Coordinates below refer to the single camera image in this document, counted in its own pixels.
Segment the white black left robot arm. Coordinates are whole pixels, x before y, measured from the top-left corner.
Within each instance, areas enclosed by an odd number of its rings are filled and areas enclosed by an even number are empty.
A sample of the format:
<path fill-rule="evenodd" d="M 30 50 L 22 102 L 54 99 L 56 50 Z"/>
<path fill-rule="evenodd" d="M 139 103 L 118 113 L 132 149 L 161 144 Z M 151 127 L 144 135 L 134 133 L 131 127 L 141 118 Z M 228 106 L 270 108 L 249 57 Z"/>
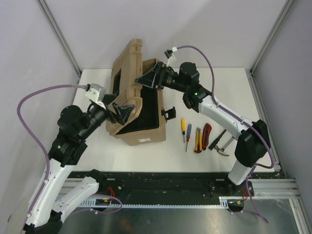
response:
<path fill-rule="evenodd" d="M 59 132 L 47 154 L 48 165 L 33 198 L 23 230 L 27 234 L 57 234 L 69 214 L 91 195 L 109 191 L 111 183 L 104 173 L 93 169 L 72 191 L 56 200 L 63 183 L 87 148 L 86 139 L 104 121 L 124 125 L 135 106 L 112 104 L 113 110 L 92 102 L 83 112 L 78 106 L 65 107 L 58 120 Z"/>

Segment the black tool box tray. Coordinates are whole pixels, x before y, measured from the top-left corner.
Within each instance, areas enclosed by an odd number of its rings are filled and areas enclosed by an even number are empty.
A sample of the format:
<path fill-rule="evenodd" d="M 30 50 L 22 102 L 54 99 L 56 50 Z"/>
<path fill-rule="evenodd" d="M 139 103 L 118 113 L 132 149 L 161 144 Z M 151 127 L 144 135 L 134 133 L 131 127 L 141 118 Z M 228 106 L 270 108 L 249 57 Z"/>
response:
<path fill-rule="evenodd" d="M 117 135 L 155 129 L 159 126 L 157 90 L 143 86 L 141 89 L 142 109 L 139 116 L 123 127 Z"/>

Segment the tan plastic tool box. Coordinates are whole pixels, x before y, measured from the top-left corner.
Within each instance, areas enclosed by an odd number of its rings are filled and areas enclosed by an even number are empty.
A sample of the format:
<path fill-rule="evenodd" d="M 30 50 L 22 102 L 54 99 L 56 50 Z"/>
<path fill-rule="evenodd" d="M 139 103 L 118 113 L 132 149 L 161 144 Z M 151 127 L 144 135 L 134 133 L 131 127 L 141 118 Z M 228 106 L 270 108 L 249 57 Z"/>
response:
<path fill-rule="evenodd" d="M 114 102 L 119 106 L 133 104 L 135 109 L 131 112 L 125 125 L 107 122 L 106 131 L 111 136 L 122 139 L 130 146 L 165 141 L 166 122 L 176 116 L 175 108 L 165 110 L 163 92 L 157 90 L 159 126 L 151 130 L 117 135 L 123 127 L 139 116 L 142 109 L 141 89 L 143 86 L 136 84 L 135 79 L 150 71 L 158 62 L 156 58 L 143 60 L 142 44 L 141 39 L 130 40 L 121 54 L 115 59 L 111 70 L 110 94 L 118 95 Z"/>

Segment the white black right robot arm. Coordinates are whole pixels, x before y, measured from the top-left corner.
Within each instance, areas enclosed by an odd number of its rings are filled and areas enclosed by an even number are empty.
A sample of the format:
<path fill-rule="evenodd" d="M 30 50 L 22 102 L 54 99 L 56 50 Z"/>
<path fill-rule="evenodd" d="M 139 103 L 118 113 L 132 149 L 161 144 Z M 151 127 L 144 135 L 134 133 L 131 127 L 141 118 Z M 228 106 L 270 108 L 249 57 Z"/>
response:
<path fill-rule="evenodd" d="M 236 162 L 228 174 L 225 191 L 229 195 L 241 192 L 242 183 L 257 162 L 270 151 L 266 123 L 244 118 L 219 102 L 199 83 L 199 71 L 191 62 L 182 63 L 178 72 L 158 62 L 150 71 L 136 78 L 135 83 L 157 90 L 168 87 L 182 92 L 187 108 L 211 118 L 234 137 L 237 141 L 234 152 Z"/>

